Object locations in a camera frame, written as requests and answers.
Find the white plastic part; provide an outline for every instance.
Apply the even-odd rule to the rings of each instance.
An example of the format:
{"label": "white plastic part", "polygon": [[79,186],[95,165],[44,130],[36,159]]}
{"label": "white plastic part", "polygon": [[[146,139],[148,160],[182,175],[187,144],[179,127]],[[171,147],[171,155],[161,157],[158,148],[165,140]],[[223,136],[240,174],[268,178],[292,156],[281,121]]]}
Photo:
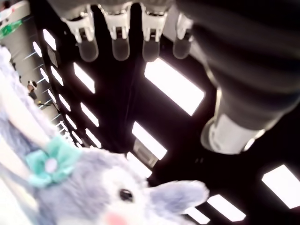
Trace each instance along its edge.
{"label": "white plastic part", "polygon": [[168,13],[161,12],[162,14],[151,15],[142,3],[140,3],[140,5],[142,9],[142,31],[144,34],[144,40],[150,41],[151,30],[155,30],[155,42],[159,42]]}
{"label": "white plastic part", "polygon": [[266,173],[262,181],[288,208],[300,206],[300,181],[285,165]]}
{"label": "white plastic part", "polygon": [[245,150],[245,146],[250,148],[253,144],[250,140],[259,132],[241,127],[227,115],[222,114],[217,124],[212,124],[209,129],[209,142],[215,152],[227,155],[240,154]]}
{"label": "white plastic part", "polygon": [[88,41],[91,42],[95,38],[94,17],[90,5],[86,6],[86,13],[82,13],[81,20],[70,21],[65,18],[61,18],[61,20],[67,24],[78,43],[83,41],[79,32],[80,29],[84,29]]}
{"label": "white plastic part", "polygon": [[98,5],[99,9],[101,10],[102,14],[104,15],[107,28],[109,33],[112,37],[112,40],[117,39],[117,28],[121,28],[122,30],[122,39],[128,38],[128,33],[130,29],[130,9],[131,9],[132,2],[128,2],[123,5],[123,10],[118,12],[118,14],[108,13],[106,12],[101,5]]}
{"label": "white plastic part", "polygon": [[176,32],[178,39],[182,40],[187,32],[187,29],[191,29],[193,21],[188,19],[184,14],[180,13],[177,21]]}

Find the ceiling light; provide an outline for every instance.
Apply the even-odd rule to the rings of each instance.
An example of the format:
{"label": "ceiling light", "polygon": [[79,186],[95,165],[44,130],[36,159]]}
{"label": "ceiling light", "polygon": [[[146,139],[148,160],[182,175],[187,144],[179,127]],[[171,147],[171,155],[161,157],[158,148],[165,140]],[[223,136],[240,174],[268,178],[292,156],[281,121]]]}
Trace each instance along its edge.
{"label": "ceiling light", "polygon": [[61,122],[61,125],[66,131],[69,131],[68,128],[66,127],[66,125],[64,124],[64,122]]}
{"label": "ceiling light", "polygon": [[77,130],[77,127],[76,127],[75,123],[71,120],[71,118],[68,115],[66,115],[66,118],[67,118],[67,121],[72,125],[72,127],[75,130]]}
{"label": "ceiling light", "polygon": [[152,171],[148,169],[140,160],[138,160],[131,152],[127,154],[127,160],[137,173],[141,176],[149,178]]}
{"label": "ceiling light", "polygon": [[58,124],[56,124],[55,126],[58,127],[60,125],[60,123],[61,123],[61,121]]}
{"label": "ceiling light", "polygon": [[90,132],[89,129],[85,129],[85,132],[87,134],[87,136],[89,136],[89,138],[94,142],[94,144],[97,146],[97,148],[101,148],[101,142]]}
{"label": "ceiling light", "polygon": [[56,43],[54,37],[45,29],[43,29],[44,39],[50,45],[50,47],[56,51]]}
{"label": "ceiling light", "polygon": [[244,213],[242,213],[221,195],[212,196],[207,200],[207,202],[231,222],[242,221],[246,217]]}
{"label": "ceiling light", "polygon": [[205,215],[203,215],[199,210],[196,208],[188,208],[185,210],[185,213],[188,214],[191,218],[193,218],[195,221],[197,221],[200,224],[208,224],[210,222],[210,219],[207,218]]}
{"label": "ceiling light", "polygon": [[99,121],[97,117],[83,103],[80,103],[80,105],[85,115],[93,122],[93,124],[96,125],[96,127],[99,127]]}
{"label": "ceiling light", "polygon": [[63,105],[65,106],[66,109],[68,109],[68,111],[71,111],[71,107],[70,105],[66,102],[66,100],[61,96],[61,94],[58,94],[60,101],[63,103]]}
{"label": "ceiling light", "polygon": [[39,46],[37,45],[37,43],[35,41],[32,44],[33,44],[34,50],[36,51],[36,53],[41,58],[42,57],[42,51],[41,51],[41,49],[39,48]]}
{"label": "ceiling light", "polygon": [[62,81],[61,76],[57,73],[57,71],[54,69],[53,66],[51,66],[51,71],[55,79],[61,84],[61,86],[64,86],[64,82]]}
{"label": "ceiling light", "polygon": [[145,76],[189,115],[193,115],[204,92],[161,59],[148,62]]}
{"label": "ceiling light", "polygon": [[95,94],[95,82],[76,63],[74,63],[74,71],[79,80]]}
{"label": "ceiling light", "polygon": [[43,76],[43,77],[45,78],[45,80],[49,83],[49,78],[48,78],[47,74],[45,73],[45,71],[44,71],[42,68],[40,68],[40,71],[41,71],[42,76]]}
{"label": "ceiling light", "polygon": [[167,150],[137,122],[133,124],[132,133],[159,160],[161,160],[167,153]]}
{"label": "ceiling light", "polygon": [[78,135],[74,131],[72,131],[72,134],[80,144],[83,143],[82,140],[78,137]]}
{"label": "ceiling light", "polygon": [[78,142],[76,143],[76,145],[77,145],[77,147],[80,148],[80,149],[83,148],[83,147],[80,145],[80,143],[78,143]]}
{"label": "ceiling light", "polygon": [[54,95],[51,93],[51,91],[49,89],[47,91],[48,91],[49,96],[52,98],[53,102],[56,103],[56,99],[55,99]]}
{"label": "ceiling light", "polygon": [[250,149],[250,147],[252,146],[252,144],[254,143],[255,139],[251,138],[248,143],[246,144],[244,151],[247,151],[248,149]]}
{"label": "ceiling light", "polygon": [[282,165],[262,177],[262,181],[292,209],[300,206],[300,181],[285,165]]}

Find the plush toy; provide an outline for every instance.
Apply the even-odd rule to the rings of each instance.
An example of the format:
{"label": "plush toy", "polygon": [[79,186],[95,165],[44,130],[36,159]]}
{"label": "plush toy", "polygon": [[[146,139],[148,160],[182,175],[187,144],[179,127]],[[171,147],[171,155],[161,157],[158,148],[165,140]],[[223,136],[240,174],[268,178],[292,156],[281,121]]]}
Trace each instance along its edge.
{"label": "plush toy", "polygon": [[209,192],[202,182],[148,187],[124,155],[69,144],[41,121],[41,111],[22,90],[5,52],[0,49],[0,162],[34,187],[34,224],[191,223],[181,214],[206,201]]}

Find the teal bow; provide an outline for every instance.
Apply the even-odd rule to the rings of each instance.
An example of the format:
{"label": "teal bow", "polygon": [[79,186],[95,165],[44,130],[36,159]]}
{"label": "teal bow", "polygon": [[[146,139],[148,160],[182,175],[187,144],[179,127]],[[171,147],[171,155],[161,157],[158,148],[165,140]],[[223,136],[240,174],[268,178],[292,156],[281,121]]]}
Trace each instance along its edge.
{"label": "teal bow", "polygon": [[[61,136],[53,138],[45,151],[35,151],[26,156],[26,162],[33,172],[29,183],[34,187],[44,188],[63,181],[72,173],[81,153],[79,148],[70,145]],[[55,159],[57,163],[56,170],[51,173],[45,169],[49,159]]]}

